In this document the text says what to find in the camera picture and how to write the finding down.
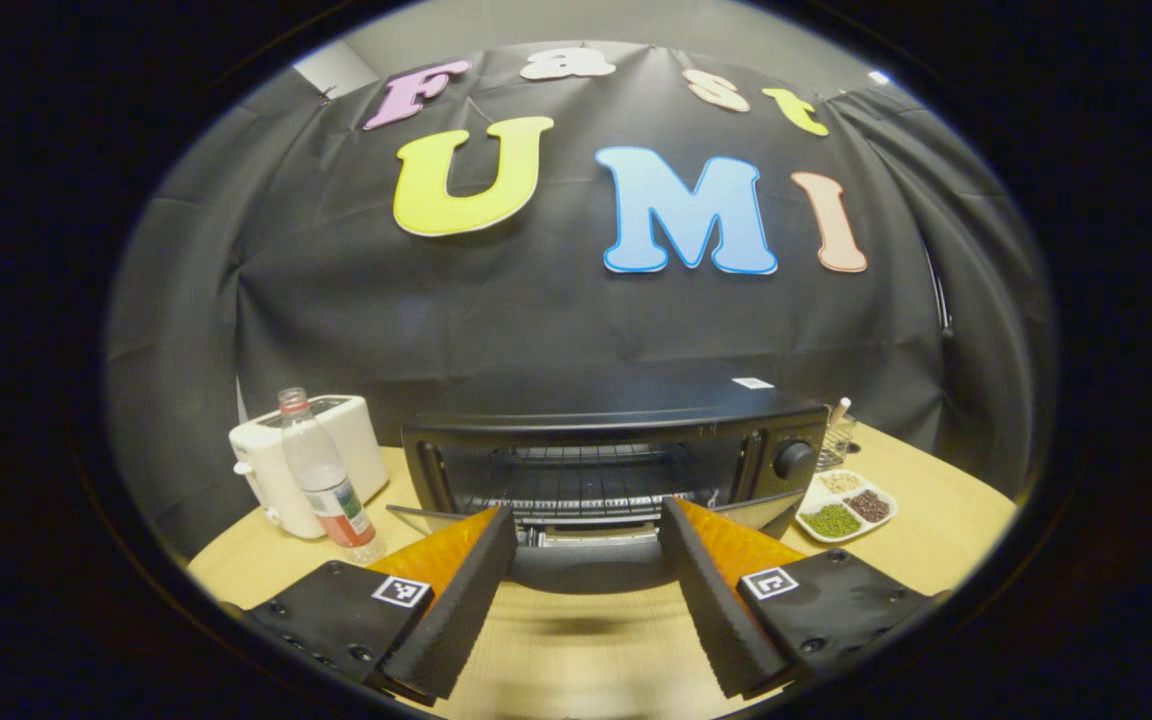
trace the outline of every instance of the letter m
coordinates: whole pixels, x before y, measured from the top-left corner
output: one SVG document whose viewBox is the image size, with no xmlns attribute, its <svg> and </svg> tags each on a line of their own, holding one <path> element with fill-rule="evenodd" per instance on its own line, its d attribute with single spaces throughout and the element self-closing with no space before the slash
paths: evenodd
<svg viewBox="0 0 1152 720">
<path fill-rule="evenodd" d="M 758 168 L 732 158 L 710 158 L 689 190 L 669 165 L 646 147 L 604 147 L 594 152 L 616 182 L 616 244 L 602 264 L 617 273 L 654 273 L 669 255 L 652 237 L 652 219 L 664 229 L 688 268 L 700 265 L 714 223 L 714 265 L 727 273 L 771 274 L 776 256 L 767 249 L 758 213 Z"/>
</svg>

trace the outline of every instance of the table surface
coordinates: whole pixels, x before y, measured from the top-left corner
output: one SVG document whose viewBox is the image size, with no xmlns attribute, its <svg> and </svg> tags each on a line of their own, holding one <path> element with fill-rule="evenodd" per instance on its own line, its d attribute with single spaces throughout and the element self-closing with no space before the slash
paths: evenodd
<svg viewBox="0 0 1152 720">
<path fill-rule="evenodd" d="M 847 456 L 841 468 L 895 498 L 895 518 L 841 544 L 814 541 L 790 523 L 782 541 L 806 555 L 847 547 L 924 594 L 963 582 L 1002 537 L 1015 505 L 972 475 L 867 425 L 856 425 L 852 442 L 861 452 Z M 382 447 L 381 455 L 389 483 L 366 506 L 393 552 L 424 536 L 385 505 L 420 506 L 403 452 Z M 329 539 L 291 537 L 256 509 L 198 553 L 189 571 L 218 600 L 251 609 L 339 558 Z M 412 706 L 456 719 L 589 720 L 719 717 L 767 697 L 745 702 L 719 691 L 677 582 L 646 591 L 570 596 L 505 579 L 452 697 L 433 708 Z"/>
</svg>

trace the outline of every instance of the white label sticker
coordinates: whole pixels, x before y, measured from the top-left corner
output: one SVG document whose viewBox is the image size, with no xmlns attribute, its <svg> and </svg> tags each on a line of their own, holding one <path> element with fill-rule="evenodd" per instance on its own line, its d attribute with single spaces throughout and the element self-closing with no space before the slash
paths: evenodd
<svg viewBox="0 0 1152 720">
<path fill-rule="evenodd" d="M 772 382 L 764 382 L 758 378 L 732 378 L 732 381 L 740 382 L 749 389 L 767 389 L 768 387 L 776 387 L 773 386 Z"/>
<path fill-rule="evenodd" d="M 384 583 L 371 593 L 376 600 L 393 602 L 399 607 L 411 607 L 420 600 L 422 594 L 429 591 L 429 583 L 419 579 L 396 578 L 391 575 Z"/>
<path fill-rule="evenodd" d="M 753 592 L 758 600 L 767 600 L 773 594 L 790 592 L 791 589 L 799 586 L 799 583 L 795 578 L 791 578 L 790 574 L 780 568 L 745 575 L 740 582 L 745 583 L 745 588 L 749 588 L 750 592 Z"/>
</svg>

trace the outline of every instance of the bottle label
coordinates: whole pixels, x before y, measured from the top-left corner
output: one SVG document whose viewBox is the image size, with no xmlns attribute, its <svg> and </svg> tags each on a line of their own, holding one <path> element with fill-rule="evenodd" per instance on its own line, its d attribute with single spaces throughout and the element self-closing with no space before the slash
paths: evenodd
<svg viewBox="0 0 1152 720">
<path fill-rule="evenodd" d="M 310 507 L 314 510 L 314 515 L 321 520 L 336 520 L 333 523 L 334 525 L 347 524 L 355 536 L 362 536 L 371 528 L 367 515 L 362 510 L 362 501 L 358 500 L 358 493 L 353 492 L 353 485 L 349 484 L 348 477 L 340 480 L 340 484 L 334 488 L 306 492 L 305 498 L 310 501 Z"/>
</svg>

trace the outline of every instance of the divided plate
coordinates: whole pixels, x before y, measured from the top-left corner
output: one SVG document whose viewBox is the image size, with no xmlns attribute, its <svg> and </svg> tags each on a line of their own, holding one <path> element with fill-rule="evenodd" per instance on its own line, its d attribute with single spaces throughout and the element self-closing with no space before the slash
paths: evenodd
<svg viewBox="0 0 1152 720">
<path fill-rule="evenodd" d="M 835 493 L 832 492 L 831 488 L 826 486 L 826 480 L 828 479 L 835 479 L 841 482 L 854 480 L 855 483 L 858 484 L 856 484 L 856 488 L 849 488 L 849 491 Z M 847 505 L 846 500 L 849 500 L 849 498 L 852 497 L 858 497 L 861 493 L 865 491 L 872 491 L 874 495 L 878 495 L 878 500 L 882 500 L 884 502 L 887 503 L 889 510 L 887 511 L 886 518 L 879 520 L 877 521 L 877 523 L 870 523 L 869 520 L 862 518 L 856 510 L 851 509 L 851 506 Z M 812 525 L 809 525 L 806 523 L 803 516 L 814 515 L 824 506 L 827 505 L 841 505 L 842 507 L 844 507 L 847 514 L 850 514 L 852 518 L 856 518 L 856 521 L 861 523 L 861 529 L 856 530 L 856 532 L 854 533 L 849 533 L 838 538 L 827 538 L 824 537 L 823 535 L 817 533 L 812 528 Z M 858 473 L 852 473 L 851 470 L 826 470 L 824 471 L 824 473 L 814 475 L 814 477 L 812 478 L 812 484 L 808 486 L 808 492 L 803 497 L 803 502 L 799 502 L 799 510 L 794 514 L 794 518 L 797 520 L 797 523 L 799 523 L 799 526 L 803 528 L 804 532 L 818 539 L 818 541 L 839 543 L 839 541 L 850 541 L 850 539 L 854 537 L 867 533 L 869 530 L 873 530 L 874 528 L 878 528 L 882 523 L 886 523 L 886 521 L 895 518 L 896 511 L 899 510 L 900 509 L 899 507 L 896 507 L 896 501 L 892 500 L 890 495 L 887 495 L 887 493 L 882 492 L 881 488 L 878 488 L 876 484 L 870 483 L 867 479 L 861 477 Z"/>
</svg>

